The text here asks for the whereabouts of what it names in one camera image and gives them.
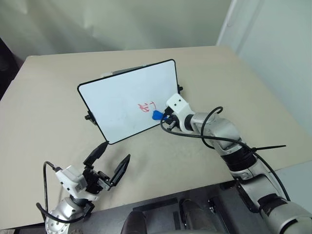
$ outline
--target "blue eraser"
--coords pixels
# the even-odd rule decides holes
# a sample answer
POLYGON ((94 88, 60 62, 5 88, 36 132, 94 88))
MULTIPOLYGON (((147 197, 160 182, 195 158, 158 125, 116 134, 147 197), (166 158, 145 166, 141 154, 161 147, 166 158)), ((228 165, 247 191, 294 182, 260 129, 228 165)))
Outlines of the blue eraser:
POLYGON ((153 118, 153 120, 161 120, 162 119, 162 117, 163 117, 163 113, 162 112, 160 112, 160 111, 153 111, 153 116, 152 116, 152 118, 153 118))

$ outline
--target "white wall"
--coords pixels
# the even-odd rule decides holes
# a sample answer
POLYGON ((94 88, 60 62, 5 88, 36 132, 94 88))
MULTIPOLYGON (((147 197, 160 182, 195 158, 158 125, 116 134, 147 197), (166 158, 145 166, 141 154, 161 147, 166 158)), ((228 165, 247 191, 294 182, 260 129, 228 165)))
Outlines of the white wall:
POLYGON ((1 0, 0 37, 29 55, 215 45, 230 0, 1 0))
POLYGON ((236 51, 312 136, 311 0, 234 0, 233 6, 219 44, 236 51))

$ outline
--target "table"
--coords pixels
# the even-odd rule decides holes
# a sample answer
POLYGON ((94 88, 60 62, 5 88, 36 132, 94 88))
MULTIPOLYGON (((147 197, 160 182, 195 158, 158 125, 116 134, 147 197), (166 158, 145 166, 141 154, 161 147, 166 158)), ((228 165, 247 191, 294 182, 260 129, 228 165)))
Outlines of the table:
MULTIPOLYGON (((82 170, 88 154, 104 141, 84 119, 87 108, 77 85, 109 71, 174 59, 183 97, 194 111, 224 107, 250 146, 287 144, 262 151, 274 169, 311 159, 312 138, 255 73, 226 47, 190 47, 28 57, 0 101, 0 229, 42 222, 42 164, 49 160, 82 170)), ((154 127, 109 146, 95 169, 112 175, 128 154, 128 170, 96 209, 231 180, 221 157, 199 139, 154 127)), ((49 208, 68 194, 48 170, 49 208)))

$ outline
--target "whiteboard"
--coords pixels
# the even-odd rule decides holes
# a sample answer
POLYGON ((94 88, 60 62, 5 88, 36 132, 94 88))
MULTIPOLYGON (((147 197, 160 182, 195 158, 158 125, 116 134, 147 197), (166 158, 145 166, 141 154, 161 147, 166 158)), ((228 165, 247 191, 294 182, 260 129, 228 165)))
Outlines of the whiteboard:
POLYGON ((114 144, 159 124, 154 110, 163 112, 177 93, 173 59, 89 81, 78 86, 106 140, 114 144))

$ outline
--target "red drawing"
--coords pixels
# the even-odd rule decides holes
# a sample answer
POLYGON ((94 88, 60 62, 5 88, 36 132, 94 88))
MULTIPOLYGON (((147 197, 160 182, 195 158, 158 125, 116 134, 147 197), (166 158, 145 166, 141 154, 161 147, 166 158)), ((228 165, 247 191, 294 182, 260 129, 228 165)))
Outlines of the red drawing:
POLYGON ((155 103, 152 101, 150 104, 144 103, 144 105, 140 105, 138 104, 139 108, 143 111, 143 112, 149 112, 149 105, 154 105, 154 110, 156 110, 156 105, 155 103))

